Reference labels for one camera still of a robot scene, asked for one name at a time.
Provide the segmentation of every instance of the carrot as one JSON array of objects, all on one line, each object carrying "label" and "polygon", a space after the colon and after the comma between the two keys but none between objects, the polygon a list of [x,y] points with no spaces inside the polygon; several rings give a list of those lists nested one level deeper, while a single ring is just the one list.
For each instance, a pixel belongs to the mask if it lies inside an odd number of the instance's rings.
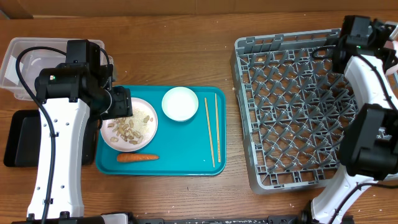
[{"label": "carrot", "polygon": [[120,153],[118,162],[139,162],[157,160],[159,156],[150,154]]}]

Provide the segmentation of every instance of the wood grain surface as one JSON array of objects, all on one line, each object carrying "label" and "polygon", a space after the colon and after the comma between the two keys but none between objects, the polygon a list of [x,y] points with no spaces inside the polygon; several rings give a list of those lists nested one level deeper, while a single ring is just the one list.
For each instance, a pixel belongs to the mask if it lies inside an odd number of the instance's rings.
[{"label": "wood grain surface", "polygon": [[[321,189],[254,194],[229,60],[239,37],[340,27],[344,15],[398,21],[397,11],[102,17],[0,21],[0,58],[14,37],[99,39],[119,72],[117,84],[217,86],[226,95],[228,160],[216,177],[131,177],[81,171],[85,215],[133,211],[139,218],[239,218],[296,214]],[[0,90],[0,158],[17,110],[36,108]],[[36,168],[0,164],[0,223],[24,220]],[[397,223],[398,192],[371,188],[351,207],[357,223]]]}]

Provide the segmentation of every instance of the wooden chopstick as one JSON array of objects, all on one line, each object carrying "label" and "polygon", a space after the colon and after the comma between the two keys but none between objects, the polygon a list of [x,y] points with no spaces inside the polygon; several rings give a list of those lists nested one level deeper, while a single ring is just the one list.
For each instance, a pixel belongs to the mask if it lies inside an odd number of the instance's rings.
[{"label": "wooden chopstick", "polygon": [[216,127],[217,127],[217,155],[218,155],[218,163],[221,162],[221,152],[220,152],[220,129],[218,127],[218,106],[217,106],[217,93],[216,96]]},{"label": "wooden chopstick", "polygon": [[213,168],[214,168],[214,167],[216,167],[216,165],[215,165],[215,163],[214,163],[213,140],[211,139],[211,129],[210,129],[209,110],[208,110],[208,108],[207,108],[207,99],[206,99],[206,97],[205,97],[205,107],[206,107],[206,116],[207,116],[207,127],[209,128],[211,158],[213,159]]}]

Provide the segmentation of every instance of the black cable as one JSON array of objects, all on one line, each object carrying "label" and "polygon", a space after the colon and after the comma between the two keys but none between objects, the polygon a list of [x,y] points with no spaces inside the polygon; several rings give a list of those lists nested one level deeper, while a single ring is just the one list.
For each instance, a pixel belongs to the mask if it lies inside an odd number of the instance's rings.
[{"label": "black cable", "polygon": [[324,55],[324,56],[315,56],[315,53],[317,53],[317,52],[320,51],[320,50],[330,50],[330,49],[335,49],[335,48],[336,48],[335,46],[323,46],[323,47],[319,47],[319,48],[315,49],[315,50],[312,52],[311,57],[314,58],[314,59],[319,59],[319,60],[328,59],[328,58],[330,58],[330,56],[328,56],[328,52],[325,52],[325,55]]},{"label": "black cable", "polygon": [[52,189],[52,179],[54,177],[54,166],[55,166],[55,131],[54,131],[54,126],[52,125],[51,118],[43,105],[38,101],[36,96],[33,94],[32,90],[30,90],[29,86],[26,84],[24,78],[22,77],[21,74],[21,69],[19,67],[19,64],[21,62],[22,57],[27,53],[30,52],[31,50],[52,50],[55,52],[58,52],[63,55],[67,55],[65,52],[62,52],[61,50],[52,48],[52,47],[29,47],[28,49],[23,50],[17,58],[16,62],[16,72],[17,76],[19,78],[19,81],[21,81],[22,86],[25,88],[26,92],[29,94],[29,96],[32,98],[32,100],[36,103],[36,105],[40,108],[42,111],[47,123],[49,124],[50,128],[50,137],[51,137],[51,160],[50,160],[50,170],[49,170],[49,180],[47,182],[47,191],[45,194],[45,202],[44,202],[44,210],[43,210],[43,216],[42,216],[42,224],[45,223],[45,219],[47,218],[47,214],[49,212],[49,206],[51,203],[51,189]]},{"label": "black cable", "polygon": [[[101,48],[101,47],[99,48],[99,50],[100,50],[102,53],[104,53],[104,55],[105,55],[106,64],[107,64],[106,69],[108,70],[108,73],[109,73],[110,62],[109,62],[108,54],[107,54],[106,51],[105,51],[103,48]],[[112,74],[111,74],[111,83],[112,83],[112,81],[113,81],[113,72],[112,72]],[[106,81],[105,85],[103,86],[103,88],[106,86],[106,84],[108,84],[108,82],[109,82],[109,79],[107,79],[107,81]]]},{"label": "black cable", "polygon": [[348,201],[348,199],[357,191],[361,190],[361,187],[364,186],[373,186],[373,187],[381,187],[385,189],[398,189],[398,185],[384,185],[384,184],[377,184],[377,183],[364,183],[364,184],[358,184],[340,203],[338,208],[335,210],[335,213],[331,217],[331,220],[329,221],[328,224],[332,224],[333,221],[335,221],[337,214],[340,212],[340,210],[343,208],[344,204]]}]

